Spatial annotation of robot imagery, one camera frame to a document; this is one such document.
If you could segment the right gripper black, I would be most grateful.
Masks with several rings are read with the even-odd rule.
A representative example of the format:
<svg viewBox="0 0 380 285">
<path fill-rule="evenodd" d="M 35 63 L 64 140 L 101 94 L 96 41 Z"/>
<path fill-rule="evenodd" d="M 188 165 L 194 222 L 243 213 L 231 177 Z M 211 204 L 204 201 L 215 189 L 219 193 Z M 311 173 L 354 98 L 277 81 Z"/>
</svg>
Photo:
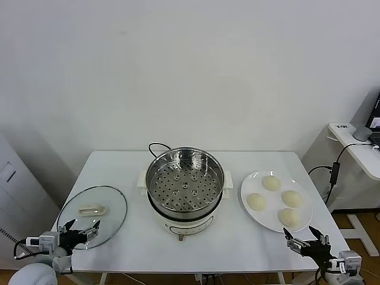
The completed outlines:
<svg viewBox="0 0 380 285">
<path fill-rule="evenodd" d="M 310 257 L 316 263 L 325 263 L 332 259 L 331 245 L 328 235 L 323 235 L 318 229 L 309 226 L 311 233 L 317 240 L 307 240 L 302 242 L 294 238 L 292 234 L 284 227 L 283 231 L 286 238 L 287 247 L 303 257 Z"/>
</svg>

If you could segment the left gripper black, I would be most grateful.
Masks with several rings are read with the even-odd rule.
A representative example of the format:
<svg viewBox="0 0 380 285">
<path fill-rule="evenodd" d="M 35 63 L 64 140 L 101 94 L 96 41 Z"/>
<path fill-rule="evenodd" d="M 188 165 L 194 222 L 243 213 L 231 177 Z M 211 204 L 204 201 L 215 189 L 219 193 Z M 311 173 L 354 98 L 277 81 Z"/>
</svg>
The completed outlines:
<svg viewBox="0 0 380 285">
<path fill-rule="evenodd" d="M 78 244 L 85 244 L 87 241 L 94 239 L 99 234 L 100 220 L 96 221 L 91 227 L 83 230 L 70 230 L 75 220 L 66 222 L 63 226 L 58 227 L 59 247 L 66 251 L 72 251 Z"/>
</svg>

